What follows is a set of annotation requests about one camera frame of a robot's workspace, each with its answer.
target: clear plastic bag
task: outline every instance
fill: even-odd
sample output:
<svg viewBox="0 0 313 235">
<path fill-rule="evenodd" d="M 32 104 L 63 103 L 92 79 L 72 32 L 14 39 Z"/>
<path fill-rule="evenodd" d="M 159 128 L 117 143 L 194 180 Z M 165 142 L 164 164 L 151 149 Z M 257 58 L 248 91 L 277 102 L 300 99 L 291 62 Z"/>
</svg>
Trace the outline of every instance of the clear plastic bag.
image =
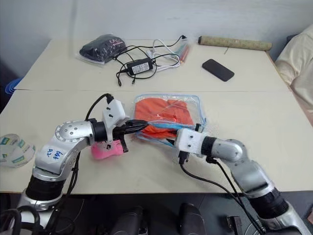
<svg viewBox="0 0 313 235">
<path fill-rule="evenodd" d="M 106 34 L 84 45 L 79 50 L 79 54 L 86 61 L 105 64 L 125 48 L 125 42 L 121 38 Z"/>
<path fill-rule="evenodd" d="M 0 165 L 20 167 L 33 158 L 35 151 L 34 145 L 26 143 L 16 134 L 0 137 Z"/>
<path fill-rule="evenodd" d="M 206 126 L 201 101 L 188 94 L 142 94 L 135 98 L 133 118 L 149 122 L 149 126 L 136 133 L 140 139 L 173 146 L 181 128 L 198 129 Z"/>
</svg>

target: orange cloth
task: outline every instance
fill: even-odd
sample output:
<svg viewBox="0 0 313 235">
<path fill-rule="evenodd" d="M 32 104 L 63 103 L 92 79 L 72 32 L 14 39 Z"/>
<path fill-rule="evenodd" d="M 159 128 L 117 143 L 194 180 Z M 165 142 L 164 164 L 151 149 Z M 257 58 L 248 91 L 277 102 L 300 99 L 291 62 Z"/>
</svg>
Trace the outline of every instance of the orange cloth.
<svg viewBox="0 0 313 235">
<path fill-rule="evenodd" d="M 145 121 L 171 121 L 179 124 L 193 125 L 187 104 L 179 100 L 146 98 L 136 103 L 135 119 Z M 147 126 L 142 133 L 157 139 L 176 137 L 173 129 Z"/>
</svg>

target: beige cloth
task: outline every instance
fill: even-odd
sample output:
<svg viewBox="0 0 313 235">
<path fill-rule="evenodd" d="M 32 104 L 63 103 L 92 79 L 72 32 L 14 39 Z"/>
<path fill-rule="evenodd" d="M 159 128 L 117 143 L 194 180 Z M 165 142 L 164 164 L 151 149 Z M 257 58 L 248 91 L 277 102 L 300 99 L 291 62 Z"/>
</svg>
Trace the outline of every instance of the beige cloth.
<svg viewBox="0 0 313 235">
<path fill-rule="evenodd" d="M 300 105 L 313 116 L 313 24 L 291 39 L 275 64 Z"/>
</svg>

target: black bag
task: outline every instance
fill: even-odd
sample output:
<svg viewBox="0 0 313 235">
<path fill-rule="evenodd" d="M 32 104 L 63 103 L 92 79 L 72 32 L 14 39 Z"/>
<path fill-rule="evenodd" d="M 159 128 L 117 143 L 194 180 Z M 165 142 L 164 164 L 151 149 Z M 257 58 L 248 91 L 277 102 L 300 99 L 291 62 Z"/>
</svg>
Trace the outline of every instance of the black bag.
<svg viewBox="0 0 313 235">
<path fill-rule="evenodd" d="M 84 45 L 79 54 L 88 61 L 104 64 L 125 49 L 126 45 L 122 39 L 106 34 Z"/>
</svg>

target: rolled mat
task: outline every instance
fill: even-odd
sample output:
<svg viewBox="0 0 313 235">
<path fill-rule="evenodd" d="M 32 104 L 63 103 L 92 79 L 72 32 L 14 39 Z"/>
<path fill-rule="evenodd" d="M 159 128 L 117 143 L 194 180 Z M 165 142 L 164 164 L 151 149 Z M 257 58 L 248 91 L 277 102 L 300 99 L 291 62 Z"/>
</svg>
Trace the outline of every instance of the rolled mat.
<svg viewBox="0 0 313 235">
<path fill-rule="evenodd" d="M 217 47 L 235 47 L 251 50 L 270 50 L 272 43 L 252 40 L 241 40 L 233 38 L 218 38 L 210 36 L 200 36 L 198 39 L 200 45 Z"/>
</svg>

